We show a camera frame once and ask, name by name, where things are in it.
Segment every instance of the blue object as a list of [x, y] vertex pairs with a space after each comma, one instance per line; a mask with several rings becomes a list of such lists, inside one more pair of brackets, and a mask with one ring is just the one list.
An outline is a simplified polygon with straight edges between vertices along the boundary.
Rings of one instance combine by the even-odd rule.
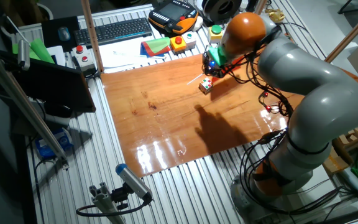
[[68, 32], [67, 27], [61, 27], [57, 30], [57, 33], [59, 35], [59, 39], [61, 41], [69, 41], [70, 40], [70, 33]]
[[[56, 131], [52, 131], [52, 134], [55, 136], [56, 140], [59, 142], [59, 145], [64, 151], [73, 146], [73, 140], [70, 136], [70, 133], [66, 129], [59, 128]], [[51, 148], [42, 138], [39, 138], [35, 141], [35, 146], [37, 147], [43, 159], [51, 159], [55, 157], [55, 153], [53, 153]]]
[[[144, 43], [142, 42], [141, 45], [140, 45], [140, 55], [146, 55], [147, 57], [151, 57], [147, 51], [146, 51], [146, 48], [144, 47]], [[158, 56], [158, 57], [164, 57], [164, 53], [162, 54], [159, 54], [159, 55], [154, 55], [154, 56]]]
[[127, 164], [119, 164], [117, 167], [116, 167], [116, 173], [117, 175], [119, 175], [127, 166]]

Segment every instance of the black monitor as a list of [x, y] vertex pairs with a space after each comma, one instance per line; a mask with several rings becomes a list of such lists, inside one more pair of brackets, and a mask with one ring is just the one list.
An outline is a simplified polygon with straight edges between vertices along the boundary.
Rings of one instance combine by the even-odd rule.
[[[17, 63], [14, 54], [0, 51], [0, 56]], [[96, 111], [81, 70], [31, 59], [28, 71], [13, 71], [12, 74], [29, 97], [76, 112]]]

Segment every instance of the gray robotic arm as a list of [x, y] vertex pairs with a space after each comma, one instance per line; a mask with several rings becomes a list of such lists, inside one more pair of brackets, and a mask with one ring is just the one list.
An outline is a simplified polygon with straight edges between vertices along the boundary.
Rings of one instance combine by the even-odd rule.
[[332, 139], [358, 127], [358, 83], [287, 38], [269, 43], [258, 69], [269, 85], [305, 95], [292, 114], [288, 136], [270, 155], [278, 172], [294, 180], [325, 161]]
[[[248, 12], [233, 18], [218, 48], [204, 53], [205, 74], [223, 77], [236, 66], [235, 58], [256, 55], [262, 44], [267, 46], [259, 57], [259, 75], [274, 88], [305, 96], [290, 117], [288, 133], [249, 176], [252, 194], [269, 202], [304, 186], [329, 156], [331, 141], [358, 127], [358, 77], [311, 56], [266, 18]], [[234, 179], [231, 195], [242, 210], [254, 202], [240, 180]]]

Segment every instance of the metal rod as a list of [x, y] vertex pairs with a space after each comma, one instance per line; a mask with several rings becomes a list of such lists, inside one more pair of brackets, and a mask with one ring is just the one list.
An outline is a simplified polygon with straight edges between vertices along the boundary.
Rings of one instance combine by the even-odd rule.
[[203, 73], [199, 74], [196, 78], [194, 78], [192, 81], [188, 82], [187, 85], [189, 85], [190, 83], [192, 83], [194, 80], [196, 80], [197, 78], [201, 77], [203, 75]]
[[326, 57], [325, 61], [331, 63], [345, 47], [358, 35], [358, 24], [350, 31], [350, 33], [335, 47], [335, 49]]
[[266, 3], [267, 3], [267, 0], [259, 0], [255, 7], [254, 13], [260, 15], [266, 6]]
[[14, 103], [23, 112], [24, 116], [29, 120], [35, 130], [41, 135], [44, 141], [48, 144], [55, 155], [63, 160], [66, 160], [65, 151], [59, 145], [55, 136], [49, 130], [41, 116], [36, 109], [31, 105], [29, 99], [25, 95], [23, 89], [18, 84], [11, 72], [5, 71], [4, 65], [0, 60], [0, 84], [5, 89], [7, 94], [13, 99]]
[[96, 64], [98, 65], [98, 70], [99, 72], [104, 72], [102, 57], [100, 56], [100, 51], [99, 51], [98, 38], [96, 36], [96, 31], [93, 25], [90, 2], [88, 0], [81, 0], [81, 5], [82, 5], [82, 10], [84, 12], [86, 27], [88, 28], [89, 38], [91, 39], [94, 57], [96, 59]]

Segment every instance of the wooden table surface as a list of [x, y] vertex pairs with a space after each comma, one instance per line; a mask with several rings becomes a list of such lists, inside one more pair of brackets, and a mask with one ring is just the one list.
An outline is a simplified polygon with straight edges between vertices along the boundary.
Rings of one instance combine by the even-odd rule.
[[[126, 164], [140, 177], [255, 141], [287, 119], [258, 102], [262, 90], [227, 75], [204, 95], [202, 55], [125, 72], [102, 82]], [[246, 79], [245, 67], [235, 74]], [[295, 107], [303, 98], [286, 93]], [[277, 99], [268, 96], [266, 104]]]

